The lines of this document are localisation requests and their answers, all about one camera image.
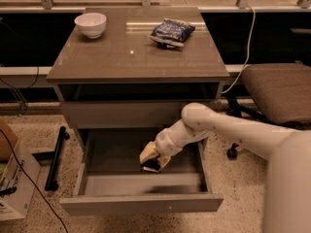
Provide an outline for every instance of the brown table surface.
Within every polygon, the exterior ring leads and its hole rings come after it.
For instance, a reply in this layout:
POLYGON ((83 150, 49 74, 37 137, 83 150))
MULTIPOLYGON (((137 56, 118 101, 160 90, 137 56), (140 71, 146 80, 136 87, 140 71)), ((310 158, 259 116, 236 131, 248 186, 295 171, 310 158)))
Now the brown table surface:
POLYGON ((97 39, 73 30, 48 74, 50 83, 204 82, 228 77, 224 62, 195 7, 89 8, 106 15, 97 39), (183 48, 163 49, 152 41, 165 18, 195 25, 183 48))

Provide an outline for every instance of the blue snack bag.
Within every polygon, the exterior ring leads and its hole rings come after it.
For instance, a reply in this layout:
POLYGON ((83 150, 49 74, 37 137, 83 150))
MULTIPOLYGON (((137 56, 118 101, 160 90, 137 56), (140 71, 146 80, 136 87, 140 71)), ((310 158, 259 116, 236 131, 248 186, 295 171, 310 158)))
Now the blue snack bag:
POLYGON ((149 38, 163 47, 183 47, 184 41, 194 30, 195 27, 188 22, 166 18, 155 27, 149 38))

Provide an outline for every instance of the bowl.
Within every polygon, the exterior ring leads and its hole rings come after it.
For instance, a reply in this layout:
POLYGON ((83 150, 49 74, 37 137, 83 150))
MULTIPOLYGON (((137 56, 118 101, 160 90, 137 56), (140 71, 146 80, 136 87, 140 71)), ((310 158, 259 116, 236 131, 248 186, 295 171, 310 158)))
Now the bowl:
POLYGON ((105 31, 107 18, 100 13, 85 13, 76 17, 75 23, 78 31, 90 39, 96 39, 105 31))

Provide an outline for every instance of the open drawer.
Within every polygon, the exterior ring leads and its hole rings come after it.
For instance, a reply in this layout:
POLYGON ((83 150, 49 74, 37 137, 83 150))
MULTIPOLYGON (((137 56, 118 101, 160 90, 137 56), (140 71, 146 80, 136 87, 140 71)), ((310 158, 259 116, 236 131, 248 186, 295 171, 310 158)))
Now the open drawer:
POLYGON ((92 129, 73 198, 60 204, 71 216, 215 212, 223 201, 209 190, 201 143, 188 145, 159 174, 141 172, 139 154, 155 128, 92 129))

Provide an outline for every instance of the cardboard box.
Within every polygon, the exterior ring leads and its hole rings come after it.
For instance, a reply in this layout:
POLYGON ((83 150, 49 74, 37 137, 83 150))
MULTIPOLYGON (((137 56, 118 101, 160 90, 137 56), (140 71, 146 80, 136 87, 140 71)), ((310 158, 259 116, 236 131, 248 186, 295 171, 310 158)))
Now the cardboard box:
MULTIPOLYGON (((40 164, 22 146, 22 141, 17 141, 15 154, 23 170, 34 182, 37 182, 40 164)), ((12 154, 2 177, 0 177, 0 190, 3 191, 11 187, 16 187, 16 192, 0 196, 0 221, 25 218, 35 188, 24 175, 12 154)))
MULTIPOLYGON (((8 137, 13 148, 17 145, 18 137, 6 123, 6 121, 0 117, 0 129, 8 137)), ((0 162, 8 162, 12 154, 11 147, 8 140, 0 132, 0 162)))

